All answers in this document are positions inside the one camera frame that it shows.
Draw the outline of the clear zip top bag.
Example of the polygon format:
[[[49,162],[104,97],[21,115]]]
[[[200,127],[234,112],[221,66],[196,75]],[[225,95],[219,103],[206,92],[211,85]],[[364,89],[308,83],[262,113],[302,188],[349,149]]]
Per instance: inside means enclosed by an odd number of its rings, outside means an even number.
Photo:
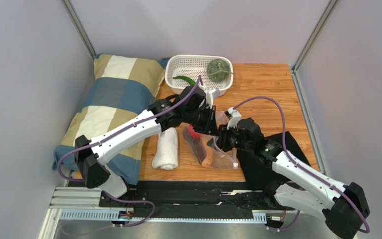
[[[237,150],[221,150],[216,144],[219,137],[195,132],[191,125],[183,129],[183,138],[187,150],[193,159],[202,167],[225,170],[238,169]]]

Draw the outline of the green fake chili pepper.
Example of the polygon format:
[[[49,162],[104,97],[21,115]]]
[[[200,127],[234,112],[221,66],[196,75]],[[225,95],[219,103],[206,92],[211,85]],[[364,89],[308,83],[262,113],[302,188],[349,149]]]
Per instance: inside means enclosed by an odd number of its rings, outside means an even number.
[[[190,84],[191,86],[193,86],[193,85],[196,84],[196,81],[194,81],[194,80],[191,79],[190,77],[183,76],[183,75],[175,76],[175,77],[173,77],[173,79],[176,79],[176,80],[184,80],[184,81],[186,81],[188,84]]]

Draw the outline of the green fake leafy vegetable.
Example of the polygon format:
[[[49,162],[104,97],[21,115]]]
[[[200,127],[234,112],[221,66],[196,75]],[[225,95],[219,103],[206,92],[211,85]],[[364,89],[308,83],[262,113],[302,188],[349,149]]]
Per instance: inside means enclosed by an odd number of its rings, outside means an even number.
[[[228,77],[233,75],[229,64],[222,59],[214,59],[210,61],[207,65],[206,73],[209,79],[214,82],[225,81]]]

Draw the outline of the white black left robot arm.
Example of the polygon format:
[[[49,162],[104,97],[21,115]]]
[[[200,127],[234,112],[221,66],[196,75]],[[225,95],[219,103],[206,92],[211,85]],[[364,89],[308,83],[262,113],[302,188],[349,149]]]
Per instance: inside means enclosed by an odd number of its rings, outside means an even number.
[[[192,125],[195,132],[218,136],[216,107],[205,101],[172,103],[161,99],[152,103],[135,120],[104,135],[75,140],[74,161],[89,189],[100,188],[119,198],[127,192],[125,181],[109,172],[106,165],[120,152],[153,135],[182,123]]]

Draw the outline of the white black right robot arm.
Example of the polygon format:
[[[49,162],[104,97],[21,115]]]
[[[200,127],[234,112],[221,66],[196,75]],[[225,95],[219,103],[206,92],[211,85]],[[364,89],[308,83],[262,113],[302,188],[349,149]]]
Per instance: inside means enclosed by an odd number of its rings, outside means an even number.
[[[284,140],[278,143],[264,137],[251,118],[240,121],[236,127],[221,125],[213,135],[213,145],[219,149],[249,153],[267,169],[303,188],[298,191],[285,182],[268,184],[264,191],[271,192],[280,205],[323,219],[330,231],[342,239],[352,239],[357,232],[370,232],[370,209],[359,184],[345,184],[316,171],[287,150]]]

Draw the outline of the red fake tomato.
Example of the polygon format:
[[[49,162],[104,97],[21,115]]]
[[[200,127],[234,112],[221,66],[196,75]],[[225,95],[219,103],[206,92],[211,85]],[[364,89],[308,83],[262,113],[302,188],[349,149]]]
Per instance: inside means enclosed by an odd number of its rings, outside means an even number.
[[[201,135],[194,130],[194,127],[192,125],[188,126],[187,131],[188,131],[188,134],[190,135],[191,138],[193,138],[193,139],[200,139],[201,138]]]

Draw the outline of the dark purple fake eggplant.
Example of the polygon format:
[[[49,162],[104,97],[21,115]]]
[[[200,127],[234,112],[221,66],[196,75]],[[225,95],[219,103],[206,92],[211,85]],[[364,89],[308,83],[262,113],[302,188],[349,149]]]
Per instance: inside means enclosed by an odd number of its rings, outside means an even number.
[[[188,146],[190,147],[196,160],[199,162],[199,164],[201,164],[201,162],[207,156],[205,146],[203,145],[202,136],[200,139],[191,138],[190,135],[188,134],[187,128],[185,128],[183,131],[184,140],[188,144]]]

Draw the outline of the rolled white towel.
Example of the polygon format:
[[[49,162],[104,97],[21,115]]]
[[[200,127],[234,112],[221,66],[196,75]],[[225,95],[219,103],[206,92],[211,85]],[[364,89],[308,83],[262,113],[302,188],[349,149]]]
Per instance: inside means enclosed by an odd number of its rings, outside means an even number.
[[[170,128],[158,135],[155,157],[152,160],[153,169],[173,170],[178,167],[178,135]]]

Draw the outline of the black cloth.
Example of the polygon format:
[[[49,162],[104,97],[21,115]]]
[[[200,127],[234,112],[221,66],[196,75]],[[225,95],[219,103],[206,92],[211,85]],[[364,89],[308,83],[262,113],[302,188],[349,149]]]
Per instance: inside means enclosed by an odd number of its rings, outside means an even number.
[[[282,149],[282,133],[274,134],[266,137],[271,141],[279,143],[280,150]],[[311,167],[307,157],[303,153],[302,149],[298,145],[296,139],[289,132],[285,132],[285,143],[288,154],[293,157],[294,161],[297,161],[300,166],[306,164],[306,168]],[[261,153],[266,153],[264,146],[261,148]],[[254,153],[246,152],[243,150],[237,150],[237,159],[242,168],[246,183],[251,190],[263,190],[271,182],[278,181],[286,183],[296,179],[296,182],[303,182],[303,172],[297,168],[293,161],[290,161],[285,152],[281,152],[276,156],[274,161],[270,161],[270,157],[266,160],[265,164],[262,164],[262,159],[258,156],[259,151]]]

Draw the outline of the white perforated plastic basket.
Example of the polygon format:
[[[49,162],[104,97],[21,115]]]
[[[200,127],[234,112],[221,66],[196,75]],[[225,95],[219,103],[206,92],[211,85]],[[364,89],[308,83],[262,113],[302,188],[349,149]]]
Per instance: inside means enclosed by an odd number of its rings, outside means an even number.
[[[233,75],[228,77],[225,81],[214,82],[207,76],[206,68],[210,61],[214,59],[225,60],[233,72]],[[165,69],[165,82],[171,88],[172,92],[178,94],[189,84],[184,80],[173,79],[175,76],[187,76],[197,81],[199,77],[202,79],[203,85],[208,89],[218,89],[220,95],[232,86],[234,79],[234,69],[230,60],[221,56],[210,55],[175,55],[167,62]]]

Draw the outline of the plaid blue beige pillow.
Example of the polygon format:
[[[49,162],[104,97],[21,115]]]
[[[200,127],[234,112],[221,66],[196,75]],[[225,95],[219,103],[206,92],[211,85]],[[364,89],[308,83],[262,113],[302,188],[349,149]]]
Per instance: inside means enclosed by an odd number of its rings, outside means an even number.
[[[75,113],[61,143],[59,160],[74,149],[74,141],[107,133],[132,120],[152,104],[165,77],[168,58],[160,60],[99,54],[94,58],[95,82]]]

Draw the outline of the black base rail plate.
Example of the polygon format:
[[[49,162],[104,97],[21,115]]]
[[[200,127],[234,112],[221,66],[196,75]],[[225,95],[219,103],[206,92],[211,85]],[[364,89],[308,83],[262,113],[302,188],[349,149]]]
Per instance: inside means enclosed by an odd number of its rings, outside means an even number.
[[[153,219],[251,219],[253,210],[279,215],[286,210],[246,182],[140,181],[121,199],[144,201],[127,206],[135,218],[151,212],[149,202],[155,204]]]

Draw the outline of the aluminium frame rail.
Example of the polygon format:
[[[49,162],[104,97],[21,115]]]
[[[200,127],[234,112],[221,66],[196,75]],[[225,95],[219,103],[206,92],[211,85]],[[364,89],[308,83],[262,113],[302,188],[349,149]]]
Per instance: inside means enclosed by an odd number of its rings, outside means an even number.
[[[333,239],[325,222],[267,202],[245,183],[142,181],[109,199],[78,183],[57,187],[40,238]]]

